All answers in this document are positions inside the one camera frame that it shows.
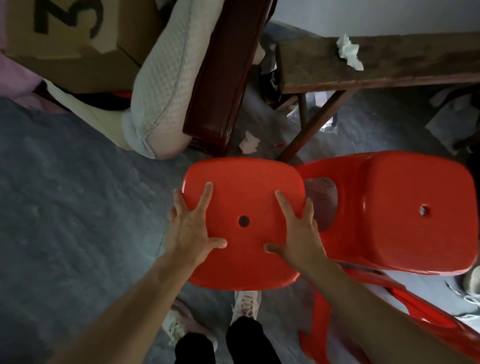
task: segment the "white wall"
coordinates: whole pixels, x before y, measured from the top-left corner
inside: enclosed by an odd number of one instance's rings
[[[321,36],[480,31],[480,0],[278,0],[273,20]]]

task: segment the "gray floor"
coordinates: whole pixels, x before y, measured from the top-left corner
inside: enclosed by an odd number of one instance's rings
[[[424,129],[435,113],[426,103],[430,93],[360,92],[339,112],[337,133],[317,134],[292,162],[387,149],[450,158]],[[5,99],[0,122],[0,363],[40,363],[148,270],[160,251],[171,191],[205,156],[187,150],[148,160],[116,148],[73,115],[30,112]],[[229,155],[240,152],[245,130],[262,140],[252,157],[272,159],[280,152],[272,146],[289,142],[298,126],[249,87]],[[475,311],[445,286],[453,278],[391,275],[450,313]],[[180,297],[218,335],[217,362],[231,363],[224,336],[233,293],[186,284]],[[284,363],[311,363],[297,334],[308,330],[311,306],[303,279],[264,292],[258,319]],[[480,329],[480,322],[470,324]],[[330,356],[343,360],[337,349]],[[174,362],[165,334],[146,362]]]

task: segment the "hand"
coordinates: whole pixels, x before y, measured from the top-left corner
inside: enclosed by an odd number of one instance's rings
[[[303,217],[298,219],[283,193],[275,191],[275,196],[287,222],[287,243],[266,244],[264,250],[278,254],[294,269],[306,274],[311,268],[328,260],[318,235],[317,222],[313,219],[313,202],[307,198]]]
[[[179,189],[173,191],[174,207],[168,214],[165,232],[165,253],[194,268],[205,261],[214,248],[225,248],[227,241],[209,238],[205,214],[212,198],[213,183],[208,182],[195,210],[190,211]]]

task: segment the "cardboard box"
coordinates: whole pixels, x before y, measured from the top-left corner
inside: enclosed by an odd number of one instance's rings
[[[132,90],[165,27],[155,0],[7,0],[5,54],[74,93]]]

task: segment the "crumpled tissue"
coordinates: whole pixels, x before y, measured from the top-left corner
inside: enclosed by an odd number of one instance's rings
[[[255,138],[249,131],[245,132],[245,139],[240,143],[240,149],[243,154],[251,154],[257,151],[260,139]]]
[[[363,64],[357,58],[360,48],[358,44],[352,44],[349,37],[344,34],[336,41],[336,46],[338,47],[338,55],[340,58],[347,60],[347,65],[357,71],[363,71]]]

